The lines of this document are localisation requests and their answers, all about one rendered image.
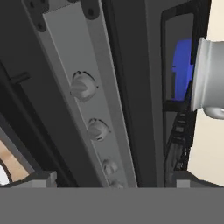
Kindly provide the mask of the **grey stove knob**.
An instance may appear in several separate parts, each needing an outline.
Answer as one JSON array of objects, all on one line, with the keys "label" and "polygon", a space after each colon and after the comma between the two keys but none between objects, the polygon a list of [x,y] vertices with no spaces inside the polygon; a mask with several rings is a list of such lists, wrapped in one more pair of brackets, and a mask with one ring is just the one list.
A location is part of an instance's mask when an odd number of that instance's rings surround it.
[{"label": "grey stove knob", "polygon": [[104,159],[102,162],[102,168],[107,176],[112,175],[113,173],[117,172],[118,165],[115,161],[111,159]]},{"label": "grey stove knob", "polygon": [[119,180],[111,180],[109,185],[113,188],[124,188],[124,184]]},{"label": "grey stove knob", "polygon": [[101,119],[92,118],[87,126],[87,134],[93,141],[103,141],[110,132],[109,126]]},{"label": "grey stove knob", "polygon": [[89,73],[77,71],[73,74],[70,94],[80,102],[90,100],[95,95],[97,88],[95,79]]}]

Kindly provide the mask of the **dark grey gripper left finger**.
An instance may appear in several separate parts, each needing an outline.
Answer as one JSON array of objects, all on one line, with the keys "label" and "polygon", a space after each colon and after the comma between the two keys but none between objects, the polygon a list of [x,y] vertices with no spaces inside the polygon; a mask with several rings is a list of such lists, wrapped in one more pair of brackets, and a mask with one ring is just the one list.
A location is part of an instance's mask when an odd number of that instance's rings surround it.
[{"label": "dark grey gripper left finger", "polygon": [[56,180],[56,171],[35,171],[26,178],[0,185],[0,188],[54,188],[57,186]]}]

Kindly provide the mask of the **pale grey kettle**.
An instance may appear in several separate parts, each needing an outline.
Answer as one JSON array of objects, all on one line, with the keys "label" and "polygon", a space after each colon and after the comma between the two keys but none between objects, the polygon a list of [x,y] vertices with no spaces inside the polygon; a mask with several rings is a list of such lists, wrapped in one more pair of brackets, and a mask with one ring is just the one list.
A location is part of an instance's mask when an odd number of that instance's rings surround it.
[{"label": "pale grey kettle", "polygon": [[191,111],[224,120],[224,41],[201,38],[192,80]]}]

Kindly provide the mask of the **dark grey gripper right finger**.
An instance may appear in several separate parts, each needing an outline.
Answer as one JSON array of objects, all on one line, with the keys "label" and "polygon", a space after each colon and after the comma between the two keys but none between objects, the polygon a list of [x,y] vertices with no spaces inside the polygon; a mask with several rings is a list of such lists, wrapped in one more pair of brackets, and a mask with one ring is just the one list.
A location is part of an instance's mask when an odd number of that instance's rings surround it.
[{"label": "dark grey gripper right finger", "polygon": [[221,188],[221,185],[199,179],[189,171],[175,171],[173,181],[177,188]]}]

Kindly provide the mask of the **grey and black stove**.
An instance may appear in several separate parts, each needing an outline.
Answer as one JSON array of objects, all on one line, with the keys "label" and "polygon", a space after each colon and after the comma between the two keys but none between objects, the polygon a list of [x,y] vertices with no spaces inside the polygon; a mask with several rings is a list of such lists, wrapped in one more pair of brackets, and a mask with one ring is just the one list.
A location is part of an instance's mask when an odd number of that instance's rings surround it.
[{"label": "grey and black stove", "polygon": [[[196,115],[172,99],[176,44],[192,41],[195,65],[212,0],[0,0],[0,61],[20,86],[73,174],[77,187],[166,187],[189,161]],[[88,101],[70,94],[74,73],[98,88]],[[110,132],[88,136],[92,118]],[[0,140],[35,172],[0,127]],[[118,165],[107,176],[104,159]]]}]

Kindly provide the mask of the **blue burner flame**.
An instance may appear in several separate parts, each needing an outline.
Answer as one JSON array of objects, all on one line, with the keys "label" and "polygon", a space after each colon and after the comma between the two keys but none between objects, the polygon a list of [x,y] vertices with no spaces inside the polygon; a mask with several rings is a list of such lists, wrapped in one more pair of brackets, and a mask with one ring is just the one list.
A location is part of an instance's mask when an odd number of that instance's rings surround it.
[{"label": "blue burner flame", "polygon": [[193,65],[191,64],[192,41],[182,39],[176,44],[172,61],[172,91],[174,101],[183,101],[189,82],[193,78]]}]

